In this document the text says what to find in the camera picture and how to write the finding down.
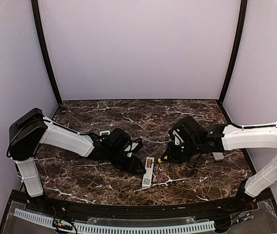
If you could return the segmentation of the slim white remote control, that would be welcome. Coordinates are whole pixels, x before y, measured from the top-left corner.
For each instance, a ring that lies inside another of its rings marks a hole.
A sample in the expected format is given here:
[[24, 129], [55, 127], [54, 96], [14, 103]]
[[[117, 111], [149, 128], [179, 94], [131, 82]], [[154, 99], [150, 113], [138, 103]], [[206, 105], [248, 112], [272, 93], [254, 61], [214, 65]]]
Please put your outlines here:
[[153, 163], [152, 163], [151, 168], [147, 168], [146, 167], [146, 162], [145, 162], [146, 173], [143, 175], [143, 179], [142, 179], [142, 187], [143, 188], [150, 188], [151, 187], [152, 176], [153, 176], [153, 168], [154, 168], [154, 162], [155, 162], [154, 157], [147, 157], [146, 160], [147, 159], [152, 159]]

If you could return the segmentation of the white TCL air-conditioner remote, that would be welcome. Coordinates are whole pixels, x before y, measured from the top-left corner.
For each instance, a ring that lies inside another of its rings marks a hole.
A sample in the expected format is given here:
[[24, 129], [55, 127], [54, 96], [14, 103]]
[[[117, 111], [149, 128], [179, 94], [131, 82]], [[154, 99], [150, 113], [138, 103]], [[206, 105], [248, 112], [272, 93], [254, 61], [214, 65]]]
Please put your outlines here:
[[101, 131], [100, 133], [99, 133], [99, 135], [100, 136], [106, 136], [106, 135], [110, 135], [110, 130], [105, 130], [105, 131]]

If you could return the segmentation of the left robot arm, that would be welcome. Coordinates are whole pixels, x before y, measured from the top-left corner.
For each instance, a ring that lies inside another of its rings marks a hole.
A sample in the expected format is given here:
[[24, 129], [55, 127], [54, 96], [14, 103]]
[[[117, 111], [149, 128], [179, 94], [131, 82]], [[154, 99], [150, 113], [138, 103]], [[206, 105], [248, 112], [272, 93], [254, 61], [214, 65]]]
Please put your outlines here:
[[146, 173], [142, 161], [135, 156], [142, 147], [141, 138], [132, 140], [122, 129], [102, 131], [99, 134], [81, 133], [62, 126], [44, 116], [42, 110], [34, 108], [9, 128], [9, 146], [6, 156], [17, 166], [32, 204], [41, 213], [51, 209], [46, 198], [34, 162], [41, 144], [55, 146], [89, 160], [108, 161], [116, 168], [134, 175]]

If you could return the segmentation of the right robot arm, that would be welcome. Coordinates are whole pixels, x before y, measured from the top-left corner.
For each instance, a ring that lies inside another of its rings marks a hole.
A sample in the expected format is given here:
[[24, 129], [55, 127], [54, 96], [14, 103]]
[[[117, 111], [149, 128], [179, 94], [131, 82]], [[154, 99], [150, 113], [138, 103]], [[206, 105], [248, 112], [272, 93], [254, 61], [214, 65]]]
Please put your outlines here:
[[[236, 149], [277, 149], [277, 121], [262, 125], [200, 125], [192, 116], [180, 119], [169, 130], [170, 141], [158, 162], [183, 163], [195, 155], [223, 153]], [[231, 207], [241, 212], [263, 190], [277, 182], [277, 155], [258, 173], [242, 183]]]

